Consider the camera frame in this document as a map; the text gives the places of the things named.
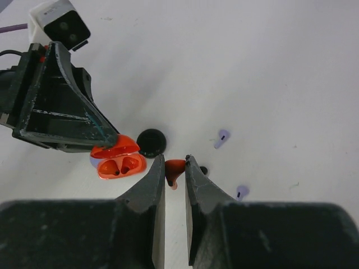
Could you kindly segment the red earbud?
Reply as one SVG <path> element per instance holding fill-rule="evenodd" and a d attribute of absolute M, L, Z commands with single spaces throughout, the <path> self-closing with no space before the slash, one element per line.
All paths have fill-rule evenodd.
<path fill-rule="evenodd" d="M 172 190 L 177 189 L 177 178 L 185 172 L 186 161 L 172 159 L 165 162 L 165 178 Z"/>

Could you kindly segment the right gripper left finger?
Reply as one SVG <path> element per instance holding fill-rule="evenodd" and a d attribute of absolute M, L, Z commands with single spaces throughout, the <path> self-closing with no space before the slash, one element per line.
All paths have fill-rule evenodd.
<path fill-rule="evenodd" d="M 163 268 L 165 160 L 109 200 L 1 204 L 2 268 Z"/>

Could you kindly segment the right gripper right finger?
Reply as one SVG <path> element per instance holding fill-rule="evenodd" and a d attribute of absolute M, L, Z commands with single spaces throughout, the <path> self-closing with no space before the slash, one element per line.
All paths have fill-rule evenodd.
<path fill-rule="evenodd" d="M 238 202 L 185 162 L 193 268 L 357 268 L 358 228 L 332 203 Z"/>

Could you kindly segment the black earbud case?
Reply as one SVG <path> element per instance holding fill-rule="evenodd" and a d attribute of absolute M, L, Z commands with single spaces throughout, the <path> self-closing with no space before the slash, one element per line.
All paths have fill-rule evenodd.
<path fill-rule="evenodd" d="M 167 147 L 167 139 L 158 129 L 144 130 L 137 137 L 136 143 L 140 148 L 139 153 L 147 159 L 163 154 Z"/>

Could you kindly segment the red earbud case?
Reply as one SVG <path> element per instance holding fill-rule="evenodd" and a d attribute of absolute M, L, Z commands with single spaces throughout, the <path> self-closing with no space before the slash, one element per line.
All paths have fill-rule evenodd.
<path fill-rule="evenodd" d="M 139 153 L 138 144 L 129 136 L 119 134 L 113 147 L 93 147 L 90 156 L 102 159 L 96 168 L 104 180 L 124 178 L 145 171 L 146 159 Z"/>

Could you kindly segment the black earbud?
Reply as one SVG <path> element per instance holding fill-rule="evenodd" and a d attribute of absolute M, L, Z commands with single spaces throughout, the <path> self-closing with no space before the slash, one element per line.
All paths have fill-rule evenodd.
<path fill-rule="evenodd" d="M 203 173 L 204 175 L 208 175 L 208 173 L 209 173 L 208 168 L 205 167 L 205 166 L 200 166 L 200 170 L 202 171 L 202 173 Z"/>

